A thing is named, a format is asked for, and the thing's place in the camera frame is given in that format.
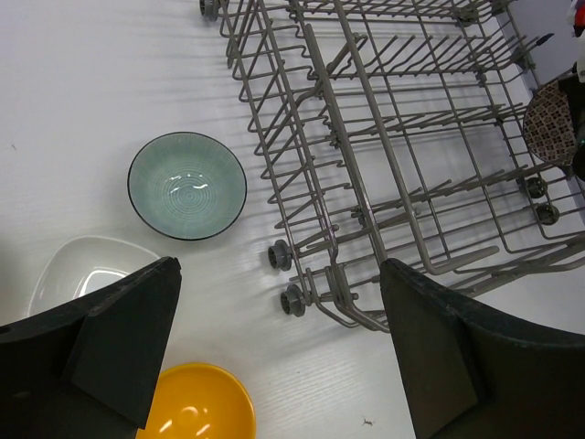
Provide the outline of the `brown patterned bowl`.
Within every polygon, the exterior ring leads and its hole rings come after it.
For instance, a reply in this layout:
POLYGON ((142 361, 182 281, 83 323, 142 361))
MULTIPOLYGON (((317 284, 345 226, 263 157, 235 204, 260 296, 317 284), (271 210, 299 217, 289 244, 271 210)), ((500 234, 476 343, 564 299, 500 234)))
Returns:
POLYGON ((543 162, 569 166, 576 152, 567 94, 554 79, 537 89, 523 117, 522 135, 528 151, 543 162))

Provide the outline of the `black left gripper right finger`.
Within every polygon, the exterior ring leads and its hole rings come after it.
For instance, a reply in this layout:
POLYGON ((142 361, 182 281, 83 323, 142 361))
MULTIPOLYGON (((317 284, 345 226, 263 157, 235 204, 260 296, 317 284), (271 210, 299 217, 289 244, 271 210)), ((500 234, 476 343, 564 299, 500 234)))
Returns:
POLYGON ((581 438, 584 337, 509 315, 397 259, 380 289, 418 438, 581 438))

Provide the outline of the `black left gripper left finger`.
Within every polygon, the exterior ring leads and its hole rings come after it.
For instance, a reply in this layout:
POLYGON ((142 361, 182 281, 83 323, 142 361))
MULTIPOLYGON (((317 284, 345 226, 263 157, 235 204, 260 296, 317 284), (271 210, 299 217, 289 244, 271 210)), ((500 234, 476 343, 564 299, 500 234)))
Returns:
POLYGON ((145 427, 176 313, 163 257, 93 293, 1 327, 4 438, 134 438, 145 427))

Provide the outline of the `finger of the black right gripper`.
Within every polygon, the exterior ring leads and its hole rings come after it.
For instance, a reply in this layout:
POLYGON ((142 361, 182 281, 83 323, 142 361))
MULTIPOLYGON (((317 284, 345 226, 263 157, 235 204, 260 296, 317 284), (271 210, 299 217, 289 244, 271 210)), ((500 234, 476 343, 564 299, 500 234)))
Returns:
POLYGON ((576 153, 572 158, 572 170, 576 177, 584 180, 584 83, 579 75, 572 71, 559 81, 559 88, 566 94, 569 112, 575 134, 576 153))

